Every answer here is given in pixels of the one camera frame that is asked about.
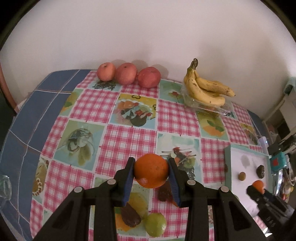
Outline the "small orange tangerine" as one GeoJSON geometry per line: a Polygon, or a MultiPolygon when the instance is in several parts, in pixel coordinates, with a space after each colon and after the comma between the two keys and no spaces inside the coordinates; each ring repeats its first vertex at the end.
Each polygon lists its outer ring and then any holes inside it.
{"type": "Polygon", "coordinates": [[[254,181],[252,186],[261,194],[265,193],[265,184],[261,180],[254,181]]]}

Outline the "dark brown avocado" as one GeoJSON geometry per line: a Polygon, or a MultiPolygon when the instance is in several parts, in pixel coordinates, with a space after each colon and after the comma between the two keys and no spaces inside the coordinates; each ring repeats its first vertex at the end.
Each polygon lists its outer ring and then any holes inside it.
{"type": "Polygon", "coordinates": [[[126,206],[121,207],[121,217],[123,222],[129,227],[136,227],[142,221],[140,215],[136,212],[136,210],[127,203],[126,206]]]}
{"type": "Polygon", "coordinates": [[[161,187],[158,189],[158,200],[162,202],[172,202],[173,195],[171,193],[170,182],[167,180],[161,187]]]}

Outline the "large orange tangerine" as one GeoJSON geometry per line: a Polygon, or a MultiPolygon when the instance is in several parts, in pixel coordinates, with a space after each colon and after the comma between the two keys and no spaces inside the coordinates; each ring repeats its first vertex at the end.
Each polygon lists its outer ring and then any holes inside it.
{"type": "Polygon", "coordinates": [[[145,154],[134,164],[134,178],[144,188],[155,189],[165,184],[169,175],[167,161],[156,154],[145,154]]]}

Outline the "small brown longan fruit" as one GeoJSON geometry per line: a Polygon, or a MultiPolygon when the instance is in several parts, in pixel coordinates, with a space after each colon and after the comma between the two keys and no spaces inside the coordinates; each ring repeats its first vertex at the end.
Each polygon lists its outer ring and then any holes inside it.
{"type": "Polygon", "coordinates": [[[245,172],[240,172],[238,175],[238,179],[240,181],[244,181],[246,179],[246,173],[245,172]]]}

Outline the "dark wrinkled avocado on tray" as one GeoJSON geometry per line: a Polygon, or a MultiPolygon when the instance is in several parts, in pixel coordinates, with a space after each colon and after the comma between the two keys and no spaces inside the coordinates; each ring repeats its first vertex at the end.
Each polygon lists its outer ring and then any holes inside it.
{"type": "Polygon", "coordinates": [[[259,165],[256,168],[256,174],[257,174],[259,179],[263,179],[265,177],[265,166],[259,165]]]}

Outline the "teal plastic box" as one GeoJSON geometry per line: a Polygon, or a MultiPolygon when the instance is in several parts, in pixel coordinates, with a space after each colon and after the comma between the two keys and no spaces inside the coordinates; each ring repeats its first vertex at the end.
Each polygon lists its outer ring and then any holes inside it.
{"type": "Polygon", "coordinates": [[[279,152],[270,159],[271,171],[276,173],[277,171],[287,166],[287,160],[283,152],[279,152]]]}

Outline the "white tray with teal rim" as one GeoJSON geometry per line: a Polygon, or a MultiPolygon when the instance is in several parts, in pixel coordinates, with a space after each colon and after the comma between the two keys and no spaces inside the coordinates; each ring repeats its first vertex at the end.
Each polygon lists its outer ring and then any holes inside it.
{"type": "Polygon", "coordinates": [[[273,192],[273,177],[269,156],[244,146],[230,144],[224,148],[224,157],[227,166],[225,185],[238,197],[241,204],[252,217],[257,216],[259,212],[257,204],[247,195],[246,190],[249,185],[259,179],[256,174],[256,168],[259,165],[263,165],[265,166],[265,177],[262,179],[262,182],[265,184],[265,189],[270,193],[273,192]],[[240,172],[246,173],[244,181],[238,179],[240,172]]]}

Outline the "black power adapter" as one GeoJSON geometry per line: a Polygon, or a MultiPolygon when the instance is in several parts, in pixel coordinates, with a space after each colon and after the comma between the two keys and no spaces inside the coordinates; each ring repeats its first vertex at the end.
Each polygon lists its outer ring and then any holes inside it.
{"type": "Polygon", "coordinates": [[[284,152],[287,149],[286,141],[274,142],[272,145],[269,145],[267,150],[269,155],[274,156],[279,152],[284,152]]]}

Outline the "white power strip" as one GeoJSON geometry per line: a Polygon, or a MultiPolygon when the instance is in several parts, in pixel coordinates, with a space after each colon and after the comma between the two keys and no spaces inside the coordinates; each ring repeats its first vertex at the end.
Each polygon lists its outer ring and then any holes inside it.
{"type": "Polygon", "coordinates": [[[269,155],[268,153],[268,141],[267,141],[267,138],[265,136],[262,136],[258,139],[260,145],[261,145],[261,148],[263,150],[263,153],[266,154],[266,155],[269,155]]]}

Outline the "white wooden furniture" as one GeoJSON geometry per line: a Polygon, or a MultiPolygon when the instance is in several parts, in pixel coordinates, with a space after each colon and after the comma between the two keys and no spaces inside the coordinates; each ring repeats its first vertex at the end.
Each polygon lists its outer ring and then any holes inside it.
{"type": "Polygon", "coordinates": [[[283,98],[264,118],[270,142],[281,142],[295,136],[295,77],[283,89],[283,98]]]}

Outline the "pink checkered fruit tablecloth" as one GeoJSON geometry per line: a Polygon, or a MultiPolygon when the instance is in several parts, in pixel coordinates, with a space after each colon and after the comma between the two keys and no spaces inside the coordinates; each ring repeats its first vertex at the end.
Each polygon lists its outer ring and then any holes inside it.
{"type": "Polygon", "coordinates": [[[168,80],[152,89],[100,83],[91,70],[49,74],[6,136],[1,172],[12,196],[2,215],[32,240],[74,187],[100,185],[129,157],[173,157],[190,178],[219,188],[225,147],[263,153],[246,109],[233,104],[236,118],[194,111],[184,106],[181,87],[168,80]]]}

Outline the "clear plastic fruit container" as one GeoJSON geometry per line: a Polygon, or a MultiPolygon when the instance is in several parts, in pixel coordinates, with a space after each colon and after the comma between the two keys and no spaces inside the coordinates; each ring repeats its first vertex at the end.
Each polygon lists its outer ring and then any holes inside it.
{"type": "Polygon", "coordinates": [[[226,102],[223,106],[217,107],[214,105],[204,104],[202,102],[196,101],[191,96],[189,96],[189,94],[184,86],[181,87],[181,94],[183,96],[185,105],[192,108],[192,109],[195,109],[197,111],[207,111],[207,112],[211,111],[216,114],[222,114],[224,116],[236,118],[233,104],[229,100],[226,100],[226,102]]]}

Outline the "lower yellow banana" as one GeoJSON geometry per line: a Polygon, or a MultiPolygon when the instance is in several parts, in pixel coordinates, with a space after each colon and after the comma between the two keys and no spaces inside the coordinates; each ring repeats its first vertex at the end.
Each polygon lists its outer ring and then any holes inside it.
{"type": "Polygon", "coordinates": [[[226,99],[221,96],[211,96],[205,90],[201,89],[195,80],[195,70],[198,66],[198,60],[193,59],[190,66],[187,68],[187,73],[184,77],[184,84],[189,96],[196,101],[204,104],[221,107],[225,104],[226,99]]]}

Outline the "yellow banana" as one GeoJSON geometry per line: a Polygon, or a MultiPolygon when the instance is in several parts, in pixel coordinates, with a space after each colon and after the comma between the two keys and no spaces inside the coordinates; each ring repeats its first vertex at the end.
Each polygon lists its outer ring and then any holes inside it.
{"type": "Polygon", "coordinates": [[[216,92],[218,94],[223,94],[229,97],[234,97],[235,92],[227,85],[222,84],[221,82],[218,81],[211,81],[211,80],[206,80],[204,78],[201,78],[197,71],[196,67],[198,66],[198,60],[196,58],[193,59],[193,69],[195,73],[195,79],[199,87],[201,87],[204,90],[211,91],[211,92],[216,92]]]}
{"type": "Polygon", "coordinates": [[[225,104],[226,99],[221,96],[211,96],[205,90],[201,89],[195,80],[195,70],[198,66],[198,60],[193,59],[190,66],[187,68],[187,73],[184,77],[184,84],[189,96],[196,101],[204,104],[221,107],[225,104]]]}

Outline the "upper yellow banana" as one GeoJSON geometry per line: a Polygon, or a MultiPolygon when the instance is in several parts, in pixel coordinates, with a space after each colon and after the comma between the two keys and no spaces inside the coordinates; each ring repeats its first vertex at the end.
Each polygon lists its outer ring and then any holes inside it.
{"type": "Polygon", "coordinates": [[[234,97],[235,92],[227,85],[222,84],[221,82],[218,81],[211,81],[211,80],[206,80],[204,78],[201,78],[197,71],[196,67],[198,66],[198,60],[196,58],[193,59],[193,69],[195,73],[195,79],[199,87],[201,87],[204,90],[211,91],[211,92],[216,92],[218,94],[223,94],[229,97],[234,97]]]}

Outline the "small pale red apple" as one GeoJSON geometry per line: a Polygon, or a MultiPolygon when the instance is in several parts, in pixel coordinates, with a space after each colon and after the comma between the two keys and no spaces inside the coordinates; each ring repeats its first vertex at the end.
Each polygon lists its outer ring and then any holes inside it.
{"type": "Polygon", "coordinates": [[[115,77],[116,67],[111,62],[103,63],[97,69],[97,77],[103,82],[111,81],[115,77]]]}

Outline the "middle red apple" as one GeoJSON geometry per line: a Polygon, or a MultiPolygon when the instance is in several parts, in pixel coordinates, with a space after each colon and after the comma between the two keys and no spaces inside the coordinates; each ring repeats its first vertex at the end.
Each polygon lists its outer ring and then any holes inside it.
{"type": "Polygon", "coordinates": [[[115,72],[115,80],[120,85],[132,84],[137,76],[137,68],[132,63],[121,64],[115,72]]]}

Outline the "large red apple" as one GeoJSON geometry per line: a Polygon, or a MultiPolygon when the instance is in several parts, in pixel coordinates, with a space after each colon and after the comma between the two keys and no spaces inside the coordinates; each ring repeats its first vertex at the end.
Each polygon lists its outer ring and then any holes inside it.
{"type": "Polygon", "coordinates": [[[161,80],[161,73],[154,67],[142,69],[137,76],[138,85],[143,88],[157,87],[161,80]]]}

